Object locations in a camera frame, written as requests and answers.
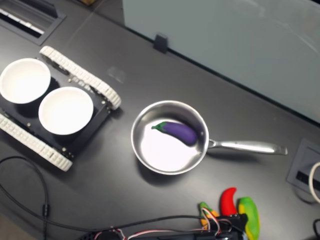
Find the purple eggplant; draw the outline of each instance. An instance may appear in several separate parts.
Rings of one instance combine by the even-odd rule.
[[[157,129],[162,133],[171,135],[188,146],[194,145],[197,141],[196,132],[191,127],[181,123],[164,121],[151,129]]]

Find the dark tabletop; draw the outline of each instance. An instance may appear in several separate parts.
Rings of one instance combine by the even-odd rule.
[[[302,202],[286,182],[302,138],[320,144],[320,129],[238,88],[84,7],[57,1],[67,18],[44,43],[111,85],[121,96],[115,111],[88,143],[68,172],[61,172],[35,154],[49,188],[54,221],[99,228],[163,217],[198,215],[197,204],[218,209],[222,191],[237,187],[235,199],[250,196],[260,215],[260,239],[308,239],[319,205]],[[0,27],[0,71],[10,62],[36,57],[41,47]],[[257,140],[288,147],[287,156],[211,150],[192,171],[161,176],[143,167],[130,141],[139,112],[157,101],[178,100],[197,109],[216,140]],[[19,146],[0,132],[0,158],[21,155]],[[32,170],[12,160],[0,168],[0,181],[19,201],[41,213],[43,192]],[[40,239],[42,222],[23,212],[0,193],[0,210]],[[193,228],[194,220],[171,220],[128,228]],[[72,240],[82,232],[48,227],[52,239]]]

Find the white cable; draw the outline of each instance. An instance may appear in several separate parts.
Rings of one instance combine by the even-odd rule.
[[[201,208],[201,212],[202,212],[202,214],[203,214],[203,217],[204,217],[204,219],[206,220],[206,225],[208,226],[207,228],[208,228],[208,231],[210,232],[210,230],[211,230],[211,224],[210,224],[210,221],[209,221],[209,219],[207,218],[207,215],[206,215],[206,213],[204,212],[206,210],[206,208]]]
[[[138,236],[143,235],[143,234],[161,233],[161,232],[173,232],[173,231],[171,231],[171,230],[151,229],[151,230],[141,231],[141,232],[137,232],[137,233],[135,233],[135,234],[132,234],[131,236],[129,236],[129,237],[127,238],[127,240],[130,240],[130,239],[132,239],[132,238],[138,237]]]
[[[190,232],[203,232],[203,231],[207,231],[207,230],[204,230],[202,228],[200,229],[193,229],[191,230]],[[140,231],[140,232],[136,232],[135,234],[132,234],[130,235],[126,240],[130,240],[132,238],[135,238],[135,237],[138,237],[140,235],[143,235],[143,234],[150,234],[150,233],[166,233],[166,232],[179,232],[179,231],[175,231],[175,230],[170,230],[170,229],[150,229],[150,230],[145,230],[145,231]]]
[[[126,240],[126,236],[124,235],[124,232],[120,228],[114,229],[113,231],[117,231],[118,233],[120,233],[122,236],[122,240]]]
[[[310,192],[311,192],[312,196],[314,197],[314,199],[320,204],[320,198],[316,195],[316,192],[314,189],[314,175],[315,175],[315,171],[318,167],[320,167],[320,162],[316,163],[311,168],[311,171],[309,174],[309,189],[310,189]]]
[[[216,219],[216,217],[206,208],[201,208],[201,211],[203,212],[203,216],[204,218],[208,221],[208,230],[210,231],[210,221],[208,220],[208,218],[206,217],[206,213],[210,216],[210,218],[215,222],[216,226],[217,226],[217,231],[215,232],[215,236],[218,235],[218,233],[220,233],[220,224],[218,222],[218,220]]]

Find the saucepan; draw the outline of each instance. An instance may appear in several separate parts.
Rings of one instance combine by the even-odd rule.
[[[184,124],[197,135],[193,145],[152,129],[162,122]],[[216,141],[209,139],[204,119],[191,106],[173,100],[153,103],[135,119],[131,144],[139,161],[148,169],[164,175],[178,175],[196,167],[208,149],[225,148],[260,154],[287,155],[287,148],[260,141]]]

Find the white plastic bowl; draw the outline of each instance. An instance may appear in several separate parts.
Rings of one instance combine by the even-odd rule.
[[[42,61],[23,58],[10,63],[0,75],[0,94],[14,104],[40,98],[51,81],[50,70]]]
[[[91,97],[77,87],[67,86],[45,96],[39,107],[39,120],[50,133],[70,135],[83,129],[93,112]]]

